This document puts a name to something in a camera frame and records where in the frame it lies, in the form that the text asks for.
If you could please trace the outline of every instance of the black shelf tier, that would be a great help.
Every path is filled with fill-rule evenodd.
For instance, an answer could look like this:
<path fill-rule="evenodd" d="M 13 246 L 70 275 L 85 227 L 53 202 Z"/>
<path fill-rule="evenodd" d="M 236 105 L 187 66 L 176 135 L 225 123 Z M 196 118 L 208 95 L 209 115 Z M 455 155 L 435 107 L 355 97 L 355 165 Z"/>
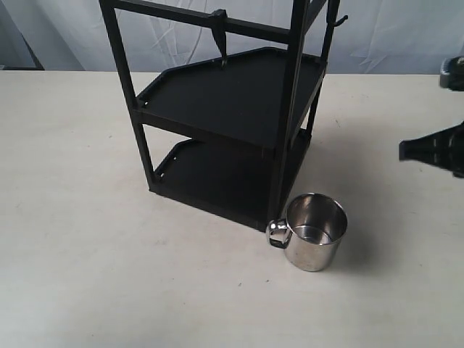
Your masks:
<path fill-rule="evenodd" d="M 300 130 L 289 152 L 283 177 L 281 207 L 293 186 L 310 145 Z M 272 161 L 202 143 L 182 141 L 154 171 L 152 191 L 176 201 L 264 231 Z"/>
<path fill-rule="evenodd" d="M 286 51 L 265 47 L 164 71 L 138 95 L 140 122 L 199 141 L 273 158 Z M 304 54 L 290 122 L 291 144 L 326 63 Z"/>

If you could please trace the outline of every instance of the black metal shelf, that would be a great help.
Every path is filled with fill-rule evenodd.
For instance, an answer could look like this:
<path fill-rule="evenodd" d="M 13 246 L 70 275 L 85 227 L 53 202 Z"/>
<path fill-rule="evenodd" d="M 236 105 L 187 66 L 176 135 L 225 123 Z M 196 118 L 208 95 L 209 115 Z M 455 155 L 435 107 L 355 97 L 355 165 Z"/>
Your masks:
<path fill-rule="evenodd" d="M 150 191 L 260 231 L 278 218 L 310 145 L 340 0 L 293 0 L 289 29 L 144 0 L 99 0 Z M 325 3 L 320 57 L 303 54 Z M 164 71 L 138 96 L 116 9 L 209 28 L 221 58 Z M 226 33 L 287 45 L 228 56 Z M 309 110 L 305 129 L 301 129 Z M 153 170 L 144 125 L 193 139 Z"/>
<path fill-rule="evenodd" d="M 285 64 L 286 51 L 268 47 L 229 56 L 225 68 L 213 59 L 166 70 L 138 96 L 141 122 L 272 158 Z M 319 57 L 302 57 L 291 139 L 325 71 Z"/>
<path fill-rule="evenodd" d="M 283 205 L 305 157 L 310 136 L 298 132 L 287 159 Z M 272 161 L 257 161 L 211 144 L 187 140 L 176 144 L 154 171 L 152 191 L 213 214 L 264 231 Z"/>

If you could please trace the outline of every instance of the metal cup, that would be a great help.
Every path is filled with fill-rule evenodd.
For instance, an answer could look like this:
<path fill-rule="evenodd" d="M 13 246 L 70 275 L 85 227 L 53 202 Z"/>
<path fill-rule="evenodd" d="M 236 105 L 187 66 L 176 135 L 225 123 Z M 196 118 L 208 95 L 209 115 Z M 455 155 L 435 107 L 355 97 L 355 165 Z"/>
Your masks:
<path fill-rule="evenodd" d="M 291 201 L 285 218 L 269 223 L 266 236 L 295 266 L 317 272 L 331 264 L 347 226 L 347 215 L 339 203 L 310 193 Z M 284 232 L 282 241 L 271 238 L 277 231 Z"/>

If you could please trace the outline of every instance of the black hook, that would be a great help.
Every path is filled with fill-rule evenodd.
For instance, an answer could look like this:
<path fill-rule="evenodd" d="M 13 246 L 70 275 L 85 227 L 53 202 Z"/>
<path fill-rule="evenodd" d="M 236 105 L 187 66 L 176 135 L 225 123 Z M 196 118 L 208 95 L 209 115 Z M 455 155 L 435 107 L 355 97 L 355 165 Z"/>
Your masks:
<path fill-rule="evenodd" d="M 224 9 L 217 9 L 208 15 L 211 20 L 212 37 L 215 39 L 216 45 L 223 58 L 221 67 L 227 64 L 227 39 L 225 37 L 225 20 L 227 12 Z"/>
<path fill-rule="evenodd" d="M 340 18 L 336 22 L 332 22 L 332 23 L 327 22 L 327 24 L 329 24 L 332 27 L 336 28 L 336 27 L 339 27 L 340 25 L 342 25 L 343 23 L 345 23 L 345 20 L 347 20 L 347 19 L 348 19 L 348 16 L 344 15 L 342 18 Z"/>

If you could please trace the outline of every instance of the wrinkled fabric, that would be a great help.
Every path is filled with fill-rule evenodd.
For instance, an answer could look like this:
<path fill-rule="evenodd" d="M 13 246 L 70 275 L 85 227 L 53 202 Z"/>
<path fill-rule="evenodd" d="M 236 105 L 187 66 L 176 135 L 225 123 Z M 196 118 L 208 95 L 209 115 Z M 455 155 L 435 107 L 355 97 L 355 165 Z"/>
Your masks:
<path fill-rule="evenodd" d="M 97 0 L 0 0 L 48 70 L 114 70 Z M 157 0 L 177 7 L 288 28 L 292 0 Z M 319 54 L 326 29 L 323 9 L 304 51 Z M 332 73 L 437 73 L 447 57 L 464 54 L 464 1 L 341 0 L 330 55 Z M 219 57 L 209 29 L 117 11 L 132 71 Z M 282 46 L 228 34 L 228 53 Z"/>

